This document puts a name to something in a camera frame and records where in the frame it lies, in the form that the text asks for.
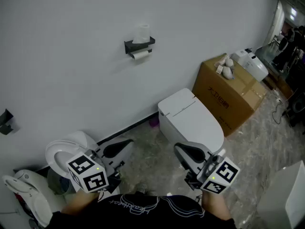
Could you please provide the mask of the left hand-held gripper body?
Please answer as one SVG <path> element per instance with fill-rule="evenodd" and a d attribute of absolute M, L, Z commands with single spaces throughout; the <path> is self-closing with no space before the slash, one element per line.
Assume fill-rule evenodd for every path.
<path fill-rule="evenodd" d="M 66 162 L 74 183 L 86 193 L 112 193 L 121 183 L 121 175 L 113 167 L 106 167 L 93 150 L 79 152 Z"/>

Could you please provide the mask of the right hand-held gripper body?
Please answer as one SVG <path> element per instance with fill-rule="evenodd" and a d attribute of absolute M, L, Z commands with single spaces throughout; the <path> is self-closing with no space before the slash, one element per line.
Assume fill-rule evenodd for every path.
<path fill-rule="evenodd" d="M 240 168 L 228 157 L 212 155 L 198 174 L 189 171 L 184 179 L 193 190 L 222 194 L 237 178 Z"/>

